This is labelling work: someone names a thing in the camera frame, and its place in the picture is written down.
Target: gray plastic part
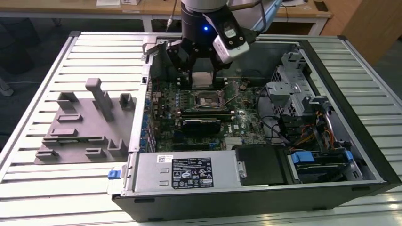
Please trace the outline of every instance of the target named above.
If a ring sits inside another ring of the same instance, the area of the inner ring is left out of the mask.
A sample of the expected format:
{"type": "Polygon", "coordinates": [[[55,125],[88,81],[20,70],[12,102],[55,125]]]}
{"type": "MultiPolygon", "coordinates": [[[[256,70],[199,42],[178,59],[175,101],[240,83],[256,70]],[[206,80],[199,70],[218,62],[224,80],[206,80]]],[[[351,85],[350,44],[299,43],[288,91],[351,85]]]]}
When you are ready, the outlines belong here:
{"type": "Polygon", "coordinates": [[[53,129],[51,132],[52,137],[76,137],[76,129],[53,129]]]}
{"type": "Polygon", "coordinates": [[[47,160],[56,160],[59,158],[59,154],[55,150],[45,150],[45,151],[39,151],[36,153],[36,158],[39,158],[43,161],[47,160]]]}
{"type": "Polygon", "coordinates": [[[135,108],[134,100],[130,93],[120,94],[119,103],[123,111],[130,111],[135,108]]]}
{"type": "Polygon", "coordinates": [[[80,114],[64,114],[59,115],[56,120],[61,122],[79,122],[83,120],[83,117],[80,114]]]}
{"type": "Polygon", "coordinates": [[[104,158],[106,157],[106,152],[102,150],[100,147],[97,148],[87,148],[85,149],[85,156],[89,159],[97,159],[97,158],[104,158]]]}
{"type": "Polygon", "coordinates": [[[102,81],[99,78],[89,78],[85,83],[85,88],[92,92],[96,101],[96,107],[100,109],[100,112],[106,118],[106,121],[112,121],[115,119],[111,108],[111,98],[108,97],[107,92],[103,93],[100,89],[102,81]]]}
{"type": "Polygon", "coordinates": [[[37,151],[35,164],[127,161],[126,144],[130,144],[136,98],[132,98],[131,110],[122,110],[120,98],[110,99],[108,105],[116,106],[110,109],[115,116],[115,120],[110,122],[106,121],[92,101],[92,98],[77,99],[77,101],[71,101],[73,108],[59,109],[37,151]],[[102,149],[104,154],[87,151],[95,149],[102,149]]]}
{"type": "Polygon", "coordinates": [[[110,151],[114,157],[127,157],[128,156],[128,148],[124,144],[124,141],[120,140],[118,145],[112,140],[108,141],[107,150],[110,151]]]}
{"type": "Polygon", "coordinates": [[[77,98],[76,98],[73,92],[63,92],[63,93],[60,93],[56,102],[63,110],[65,110],[65,111],[75,110],[73,102],[77,102],[77,98]]]}

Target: motherboard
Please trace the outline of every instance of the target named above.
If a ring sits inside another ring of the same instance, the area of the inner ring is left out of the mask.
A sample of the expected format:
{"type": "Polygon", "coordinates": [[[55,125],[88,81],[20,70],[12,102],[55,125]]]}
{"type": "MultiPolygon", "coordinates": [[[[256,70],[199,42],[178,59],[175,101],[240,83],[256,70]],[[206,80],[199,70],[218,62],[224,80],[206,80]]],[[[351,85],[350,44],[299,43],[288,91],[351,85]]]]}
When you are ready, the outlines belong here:
{"type": "Polygon", "coordinates": [[[258,93],[246,80],[228,80],[220,90],[180,90],[179,84],[155,81],[156,152],[231,150],[240,144],[266,144],[255,110],[258,93]]]}

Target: white sticker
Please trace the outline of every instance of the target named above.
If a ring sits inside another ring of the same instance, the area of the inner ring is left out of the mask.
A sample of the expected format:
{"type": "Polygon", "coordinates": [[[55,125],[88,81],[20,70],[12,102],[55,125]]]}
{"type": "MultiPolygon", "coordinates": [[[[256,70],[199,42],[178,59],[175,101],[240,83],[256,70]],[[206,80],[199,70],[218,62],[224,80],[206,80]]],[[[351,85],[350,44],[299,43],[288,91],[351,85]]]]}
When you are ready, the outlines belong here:
{"type": "Polygon", "coordinates": [[[172,159],[174,159],[172,155],[158,155],[156,163],[171,163],[172,159]]]}

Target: computer component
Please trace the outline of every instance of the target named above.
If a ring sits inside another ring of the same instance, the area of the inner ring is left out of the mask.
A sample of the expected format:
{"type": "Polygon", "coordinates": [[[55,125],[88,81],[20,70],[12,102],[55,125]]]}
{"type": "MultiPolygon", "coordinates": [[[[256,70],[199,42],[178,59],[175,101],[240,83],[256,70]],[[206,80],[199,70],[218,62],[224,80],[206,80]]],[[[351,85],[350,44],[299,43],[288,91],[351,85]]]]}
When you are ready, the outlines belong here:
{"type": "Polygon", "coordinates": [[[135,220],[326,210],[401,184],[305,40],[262,39],[203,89],[159,72],[155,152],[112,196],[135,220]]]}

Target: desk leg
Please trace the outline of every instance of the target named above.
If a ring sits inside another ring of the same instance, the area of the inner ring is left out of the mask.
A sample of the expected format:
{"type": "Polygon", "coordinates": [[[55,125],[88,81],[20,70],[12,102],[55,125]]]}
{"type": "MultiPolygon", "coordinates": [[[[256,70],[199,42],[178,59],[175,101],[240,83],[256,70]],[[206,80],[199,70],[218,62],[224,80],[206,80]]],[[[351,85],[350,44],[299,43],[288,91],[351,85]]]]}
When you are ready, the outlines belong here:
{"type": "Polygon", "coordinates": [[[317,22],[314,23],[309,35],[321,35],[322,30],[325,29],[329,18],[317,18],[317,22]]]}
{"type": "Polygon", "coordinates": [[[144,25],[144,32],[151,33],[152,30],[152,15],[143,15],[142,16],[143,25],[144,25]]]}

